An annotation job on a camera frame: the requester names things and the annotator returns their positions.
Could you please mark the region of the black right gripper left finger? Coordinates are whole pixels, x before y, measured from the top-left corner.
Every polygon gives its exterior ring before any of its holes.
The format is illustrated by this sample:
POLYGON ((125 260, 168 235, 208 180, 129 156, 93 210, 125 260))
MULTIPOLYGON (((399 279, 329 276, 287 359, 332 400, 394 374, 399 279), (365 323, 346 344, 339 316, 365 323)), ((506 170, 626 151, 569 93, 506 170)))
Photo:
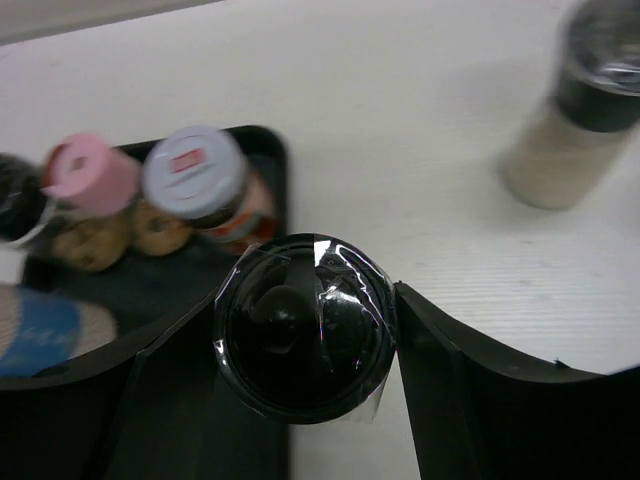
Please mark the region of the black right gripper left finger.
POLYGON ((1 377, 5 479, 195 479, 214 412, 206 297, 42 375, 1 377))

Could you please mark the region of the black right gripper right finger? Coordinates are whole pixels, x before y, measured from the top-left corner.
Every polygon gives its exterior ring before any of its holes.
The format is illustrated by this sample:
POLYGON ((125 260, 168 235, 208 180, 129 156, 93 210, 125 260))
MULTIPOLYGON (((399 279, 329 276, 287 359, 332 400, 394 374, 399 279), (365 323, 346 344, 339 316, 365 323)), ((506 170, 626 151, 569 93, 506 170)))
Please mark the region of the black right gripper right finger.
POLYGON ((635 479, 639 371, 545 361, 396 287, 399 366, 424 479, 635 479))

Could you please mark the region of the blue label white bead bottle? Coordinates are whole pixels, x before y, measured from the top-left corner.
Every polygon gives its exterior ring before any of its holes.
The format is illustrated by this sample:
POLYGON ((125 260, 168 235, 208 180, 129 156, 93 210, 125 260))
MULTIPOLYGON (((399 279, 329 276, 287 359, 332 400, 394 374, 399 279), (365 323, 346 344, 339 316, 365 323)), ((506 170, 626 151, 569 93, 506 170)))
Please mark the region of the blue label white bead bottle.
POLYGON ((119 321, 102 297, 111 272, 27 254, 19 280, 1 284, 1 377, 38 377, 113 344, 119 321))

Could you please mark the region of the small black round cap bottle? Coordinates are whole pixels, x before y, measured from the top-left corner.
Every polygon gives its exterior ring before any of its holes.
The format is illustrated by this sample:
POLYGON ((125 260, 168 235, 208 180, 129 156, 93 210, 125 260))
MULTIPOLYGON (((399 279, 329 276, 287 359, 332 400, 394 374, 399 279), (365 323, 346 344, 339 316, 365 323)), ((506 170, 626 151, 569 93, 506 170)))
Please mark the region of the small black round cap bottle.
POLYGON ((372 421, 398 336, 388 274, 318 233, 249 247, 215 298, 222 376, 247 406, 286 424, 372 421))

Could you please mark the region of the white lid red label jar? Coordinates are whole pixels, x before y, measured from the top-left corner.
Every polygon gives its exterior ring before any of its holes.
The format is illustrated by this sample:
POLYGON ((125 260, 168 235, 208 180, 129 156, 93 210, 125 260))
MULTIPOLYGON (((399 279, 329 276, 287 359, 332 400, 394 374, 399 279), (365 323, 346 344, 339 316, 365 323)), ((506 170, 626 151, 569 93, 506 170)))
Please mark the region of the white lid red label jar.
POLYGON ((276 234, 270 189, 238 142, 214 127, 186 127, 156 144, 142 190, 154 207, 236 253, 276 234))

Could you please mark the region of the black pump cap spice bottle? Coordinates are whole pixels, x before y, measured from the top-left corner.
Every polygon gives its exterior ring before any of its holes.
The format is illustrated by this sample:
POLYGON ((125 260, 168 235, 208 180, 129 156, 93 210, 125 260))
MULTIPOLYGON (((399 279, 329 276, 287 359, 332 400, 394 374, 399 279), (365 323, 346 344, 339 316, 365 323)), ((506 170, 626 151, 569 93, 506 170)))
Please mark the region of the black pump cap spice bottle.
POLYGON ((43 255, 54 202, 40 187, 41 168, 22 157, 1 154, 1 242, 43 255))

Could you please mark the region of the black plastic tray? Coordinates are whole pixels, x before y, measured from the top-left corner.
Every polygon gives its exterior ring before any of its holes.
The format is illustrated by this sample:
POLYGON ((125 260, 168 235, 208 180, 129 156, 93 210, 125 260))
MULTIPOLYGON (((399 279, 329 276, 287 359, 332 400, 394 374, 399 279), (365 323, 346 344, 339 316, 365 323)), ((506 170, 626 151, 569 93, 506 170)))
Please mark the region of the black plastic tray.
MULTIPOLYGON (((234 264, 234 257, 208 241, 193 239, 164 257, 128 253, 109 270, 102 295, 117 315, 123 337, 211 297, 234 264)), ((286 479, 289 429, 246 407, 216 367, 214 412, 208 424, 195 479, 286 479)))

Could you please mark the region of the pink cap spice bottle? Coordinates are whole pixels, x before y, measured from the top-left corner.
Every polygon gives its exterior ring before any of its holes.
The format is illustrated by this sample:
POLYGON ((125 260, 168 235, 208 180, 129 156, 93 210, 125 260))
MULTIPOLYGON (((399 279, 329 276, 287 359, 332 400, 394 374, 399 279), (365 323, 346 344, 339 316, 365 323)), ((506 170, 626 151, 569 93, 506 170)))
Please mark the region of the pink cap spice bottle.
POLYGON ((126 213, 140 189, 141 163, 90 133, 72 134, 49 152, 41 191, 56 203, 49 248, 63 264, 101 272, 125 254, 126 213))

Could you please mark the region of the black cap grinder bottle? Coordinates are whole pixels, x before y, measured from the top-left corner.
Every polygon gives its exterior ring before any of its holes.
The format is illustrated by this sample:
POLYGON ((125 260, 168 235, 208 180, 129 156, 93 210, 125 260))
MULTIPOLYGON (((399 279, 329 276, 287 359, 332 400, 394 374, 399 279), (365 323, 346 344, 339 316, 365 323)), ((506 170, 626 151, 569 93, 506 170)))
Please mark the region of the black cap grinder bottle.
POLYGON ((561 30, 552 88, 503 161, 525 204, 578 205, 639 126, 639 4, 583 1, 561 30))

